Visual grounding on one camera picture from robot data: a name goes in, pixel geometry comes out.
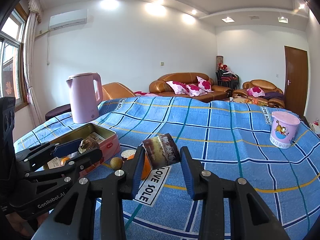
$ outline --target curtain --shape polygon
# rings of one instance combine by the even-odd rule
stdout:
[[[33,44],[35,40],[36,26],[41,21],[42,9],[39,0],[28,0],[30,7],[30,14],[26,24],[24,34],[23,46],[23,67],[24,76],[27,83],[28,95],[27,100],[29,103],[31,117],[35,127],[44,123],[44,119],[40,112],[40,108],[36,99],[35,91],[33,89],[33,76],[32,76],[32,57],[33,57]]]
[[[34,12],[38,15],[38,23],[41,23],[42,8],[39,0],[28,0],[30,12]]]

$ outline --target bucket lid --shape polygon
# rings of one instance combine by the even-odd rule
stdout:
[[[299,118],[288,112],[281,112],[281,111],[272,112],[272,117],[275,117],[279,121],[288,125],[300,124]]]
[[[92,73],[80,73],[76,75],[69,76],[68,79],[76,78],[76,77],[82,77],[82,76],[89,76],[92,75]]]

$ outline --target window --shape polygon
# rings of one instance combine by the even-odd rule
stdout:
[[[25,106],[27,101],[21,43],[24,27],[25,20],[14,10],[0,31],[0,96],[15,97],[16,110]]]

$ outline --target kettle lid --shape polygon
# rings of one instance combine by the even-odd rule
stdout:
[[[76,77],[82,77],[82,76],[89,76],[92,75],[92,73],[80,73],[76,75],[69,76],[68,79],[76,78]]]

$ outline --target white wall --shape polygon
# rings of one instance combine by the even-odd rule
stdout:
[[[310,10],[309,22],[306,30],[310,49],[310,95],[306,118],[308,122],[320,119],[320,24]]]
[[[241,87],[246,81],[265,79],[284,91],[284,46],[303,49],[309,54],[306,33],[291,28],[240,25],[219,27],[216,33],[218,55],[239,75]]]
[[[148,91],[149,84],[174,72],[202,72],[215,77],[215,29],[196,21],[187,25],[183,13],[166,8],[164,17],[150,15],[145,2],[119,0],[106,10],[101,0],[68,4],[44,12],[40,30],[47,30],[51,16],[89,9],[88,23],[50,33],[34,44],[33,74],[36,96],[43,114],[69,103],[69,75],[98,72],[102,84],[121,82],[133,91]]]
[[[31,113],[28,106],[25,106],[24,108],[21,108],[19,111],[15,112],[14,129],[12,132],[14,142],[34,128],[35,126],[31,119]]]
[[[29,10],[29,3],[28,0],[21,0],[20,2],[21,7],[24,9],[24,11],[29,14],[30,10]]]

